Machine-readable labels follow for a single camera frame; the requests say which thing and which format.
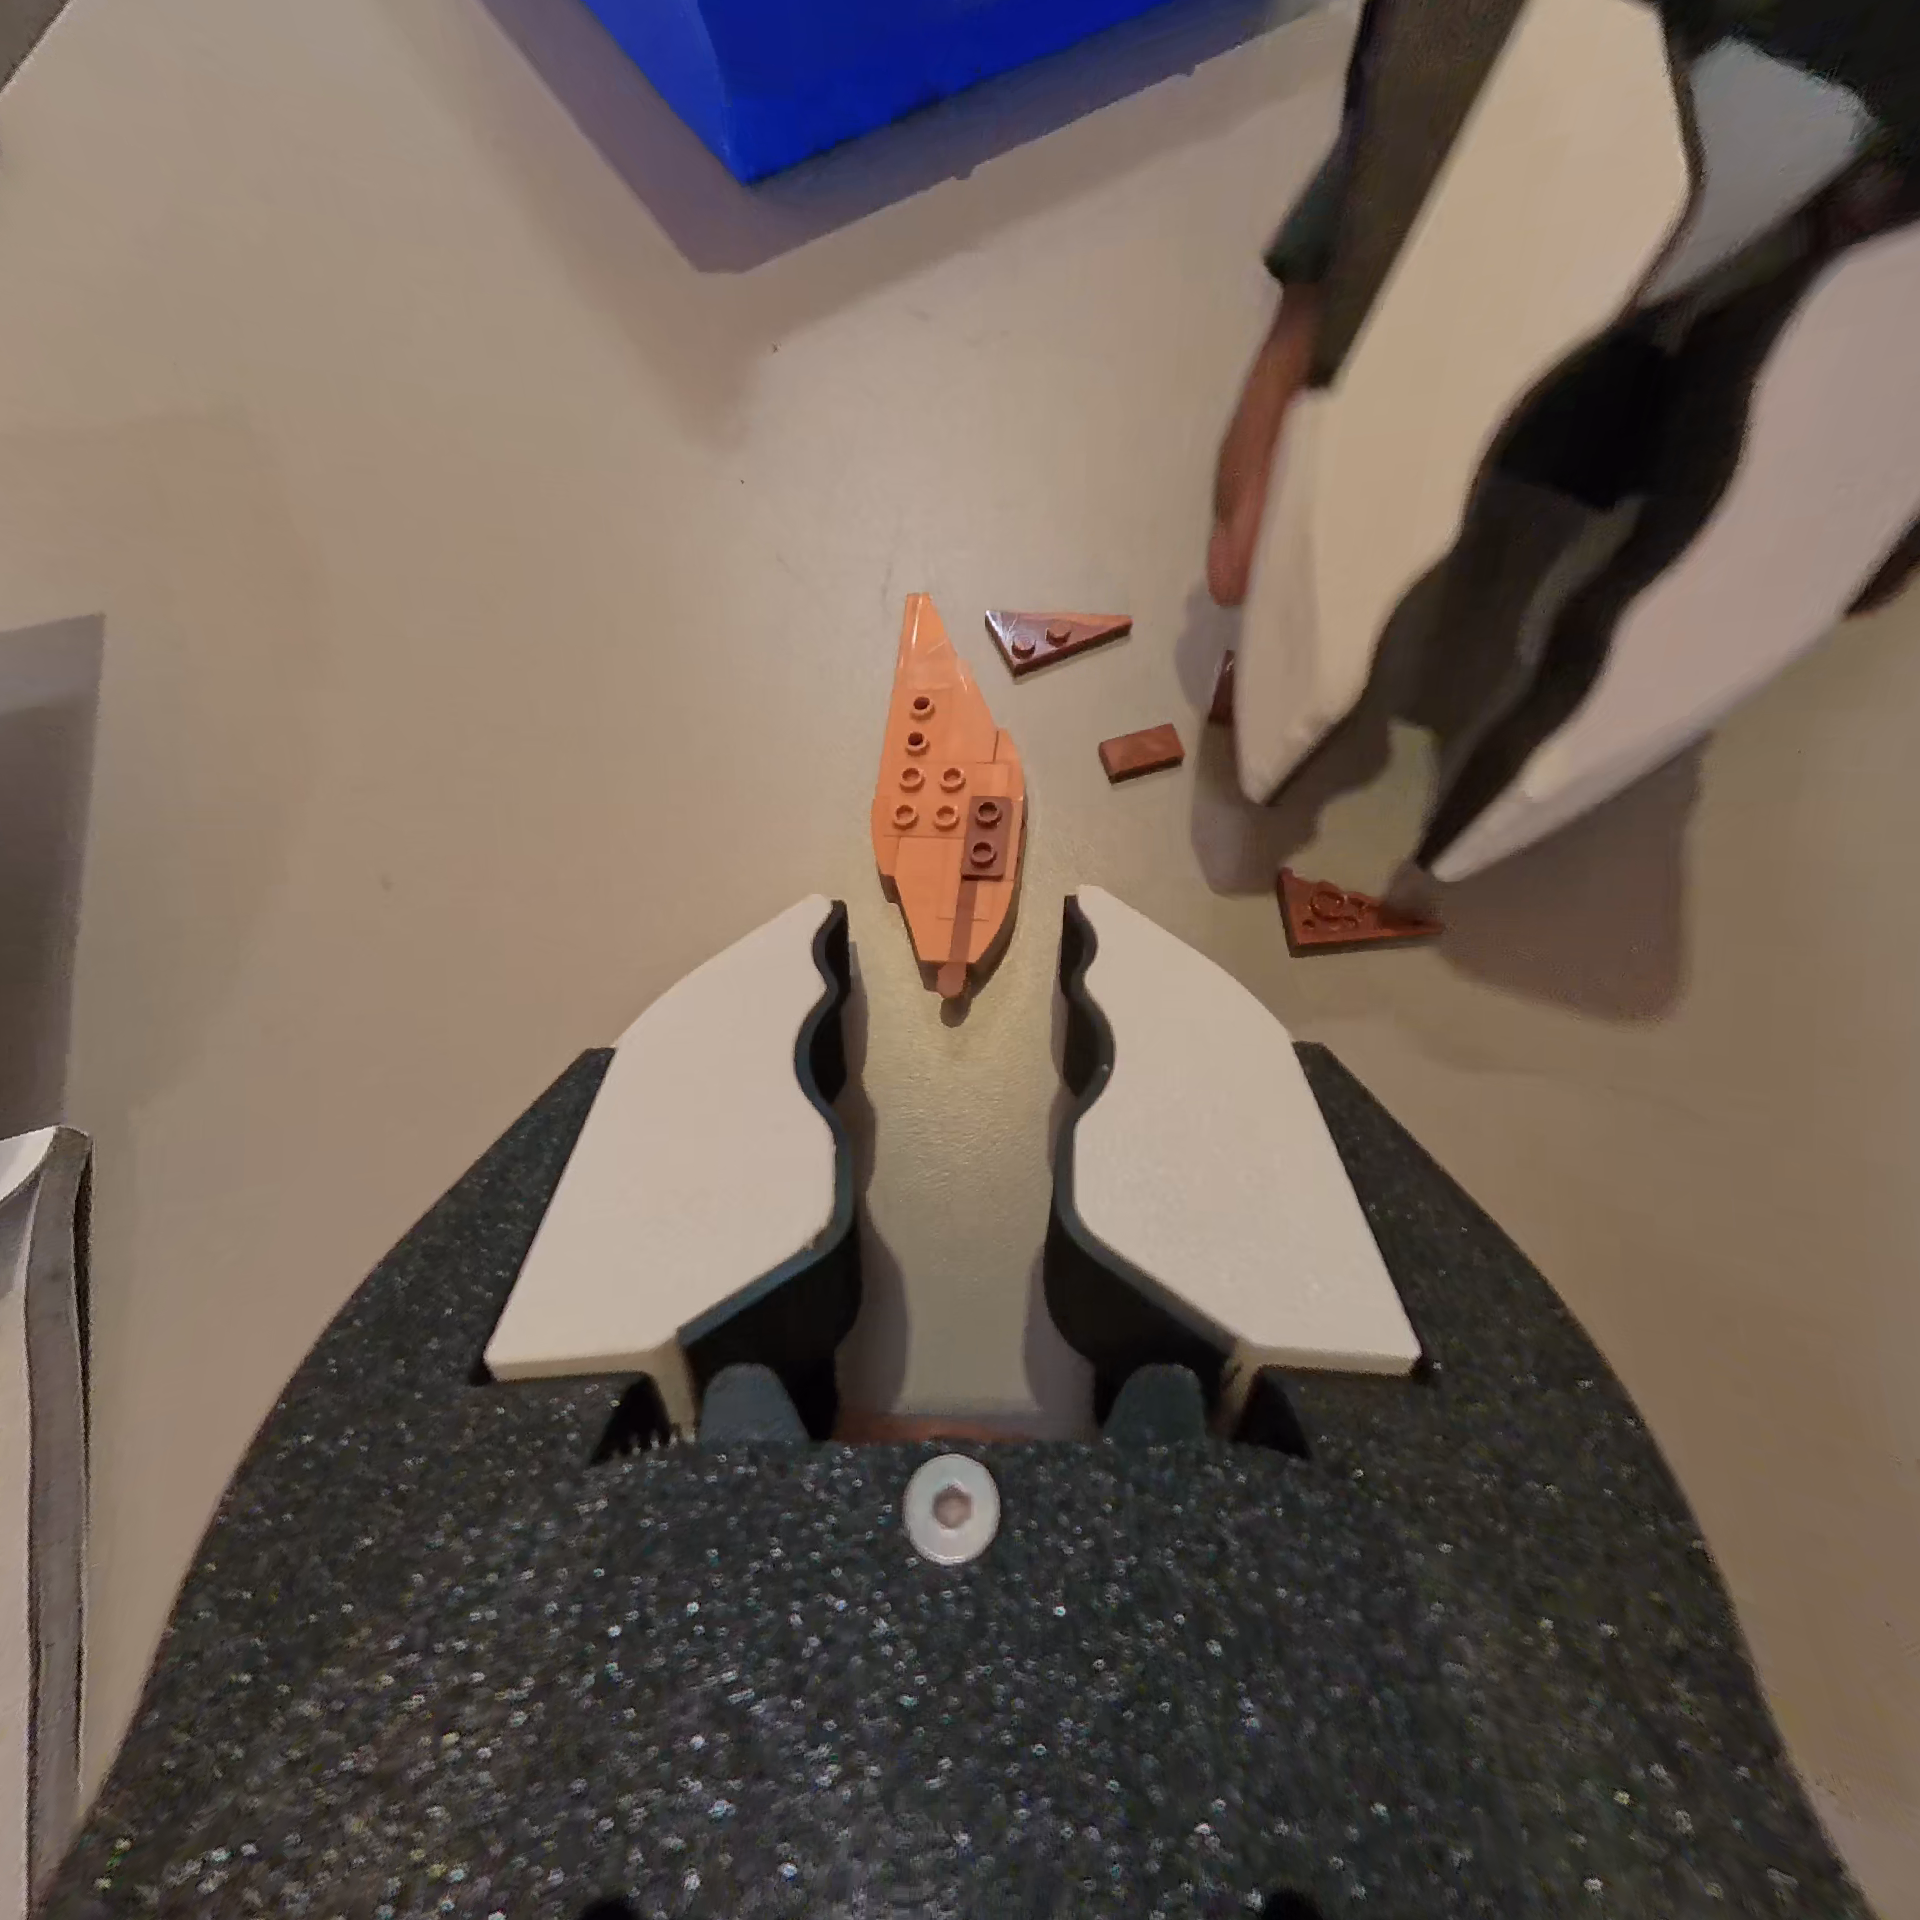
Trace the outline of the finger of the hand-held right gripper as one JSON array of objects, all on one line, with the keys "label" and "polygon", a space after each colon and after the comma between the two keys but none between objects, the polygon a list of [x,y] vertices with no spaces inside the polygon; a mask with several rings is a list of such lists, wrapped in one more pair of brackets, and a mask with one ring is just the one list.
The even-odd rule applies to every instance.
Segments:
[{"label": "finger of the hand-held right gripper", "polygon": [[1699,743],[1829,638],[1918,522],[1918,223],[1708,313],[1661,486],[1562,602],[1418,862],[1475,876]]},{"label": "finger of the hand-held right gripper", "polygon": [[1691,202],[1651,3],[1384,3],[1315,353],[1285,412],[1234,663],[1269,803],[1358,708],[1504,422],[1645,286]]}]

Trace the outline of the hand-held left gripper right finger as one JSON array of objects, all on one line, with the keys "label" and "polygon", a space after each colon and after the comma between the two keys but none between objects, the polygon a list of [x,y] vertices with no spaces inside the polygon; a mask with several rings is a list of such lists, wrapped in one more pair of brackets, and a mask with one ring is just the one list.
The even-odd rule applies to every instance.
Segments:
[{"label": "hand-held left gripper right finger", "polygon": [[1208,1432],[1276,1432],[1279,1373],[1421,1379],[1285,1023],[1105,885],[1062,901],[1056,991],[1046,1311],[1091,1369],[1096,1426],[1169,1373]]}]

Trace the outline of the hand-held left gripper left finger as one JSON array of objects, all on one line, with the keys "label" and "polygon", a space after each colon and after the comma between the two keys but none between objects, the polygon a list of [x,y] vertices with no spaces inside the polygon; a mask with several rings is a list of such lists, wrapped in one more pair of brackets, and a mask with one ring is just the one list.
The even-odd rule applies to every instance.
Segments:
[{"label": "hand-held left gripper left finger", "polygon": [[694,1426],[756,1365],[804,1426],[838,1422],[859,1311],[849,995],[846,906],[812,895],[624,1031],[482,1346],[492,1379],[644,1376]]}]

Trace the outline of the brown wedge brick plate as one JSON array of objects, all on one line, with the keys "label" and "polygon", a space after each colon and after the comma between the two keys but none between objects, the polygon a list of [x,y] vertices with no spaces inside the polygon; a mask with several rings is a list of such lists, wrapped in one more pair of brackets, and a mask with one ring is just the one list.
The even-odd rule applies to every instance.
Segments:
[{"label": "brown wedge brick plate", "polygon": [[1015,679],[1096,652],[1134,631],[1128,615],[992,609],[982,618],[985,635]]},{"label": "brown wedge brick plate", "polygon": [[1444,923],[1428,915],[1396,909],[1332,879],[1304,876],[1292,866],[1279,868],[1274,892],[1282,941],[1295,958],[1422,945],[1444,936]]}]

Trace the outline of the orange toy brick model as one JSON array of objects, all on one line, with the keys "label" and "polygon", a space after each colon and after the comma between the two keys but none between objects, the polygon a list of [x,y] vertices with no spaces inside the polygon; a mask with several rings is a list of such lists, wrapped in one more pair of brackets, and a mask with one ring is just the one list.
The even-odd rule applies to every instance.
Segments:
[{"label": "orange toy brick model", "polygon": [[868,833],[925,982],[965,1001],[1021,901],[1026,781],[932,593],[902,602]]}]

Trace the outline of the light grey desk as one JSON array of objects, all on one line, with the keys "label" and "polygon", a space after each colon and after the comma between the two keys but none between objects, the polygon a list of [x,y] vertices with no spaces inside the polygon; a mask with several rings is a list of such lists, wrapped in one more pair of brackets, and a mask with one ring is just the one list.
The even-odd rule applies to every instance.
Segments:
[{"label": "light grey desk", "polygon": [[[4,626],[104,615],[65,1108],[98,1139],[88,1776],[282,1379],[581,1052],[838,895],[872,1059],[849,1401],[1068,1432],[1052,963],[1091,879],[1332,1042],[1561,1288],[1705,1528],[1861,1881],[1918,1852],[1918,592],[1695,761],[1292,958],[1318,818],[1201,721],[1212,466],[1352,29],[756,193],[599,148],[566,3],[68,3],[4,92]],[[978,989],[872,848],[902,602],[1026,781]],[[1128,615],[1015,679],[985,611]],[[1096,743],[1174,722],[1181,769]]]}]

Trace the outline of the person's right hand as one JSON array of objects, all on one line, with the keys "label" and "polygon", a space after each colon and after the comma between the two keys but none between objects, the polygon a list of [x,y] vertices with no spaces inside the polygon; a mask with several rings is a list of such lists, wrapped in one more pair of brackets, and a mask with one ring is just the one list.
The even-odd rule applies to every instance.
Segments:
[{"label": "person's right hand", "polygon": [[1308,378],[1318,322],[1321,292],[1285,283],[1224,432],[1205,551],[1205,586],[1221,609],[1244,606],[1248,592],[1282,419]]}]

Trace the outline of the blue storage bin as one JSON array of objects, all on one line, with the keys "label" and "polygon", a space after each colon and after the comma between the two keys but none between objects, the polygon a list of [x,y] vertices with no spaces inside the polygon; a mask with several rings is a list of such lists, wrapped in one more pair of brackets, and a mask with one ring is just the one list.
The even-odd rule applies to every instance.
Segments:
[{"label": "blue storage bin", "polygon": [[575,3],[592,141],[756,188],[935,115],[992,152],[1185,75],[1265,3]]}]

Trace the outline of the grey instruction booklet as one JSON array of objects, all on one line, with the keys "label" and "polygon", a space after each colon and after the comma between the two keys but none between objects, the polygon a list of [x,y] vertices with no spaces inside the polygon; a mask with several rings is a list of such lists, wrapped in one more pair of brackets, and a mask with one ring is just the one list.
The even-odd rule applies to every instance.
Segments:
[{"label": "grey instruction booklet", "polygon": [[4,631],[4,1913],[84,1803],[91,1136],[65,1122],[104,615]]}]

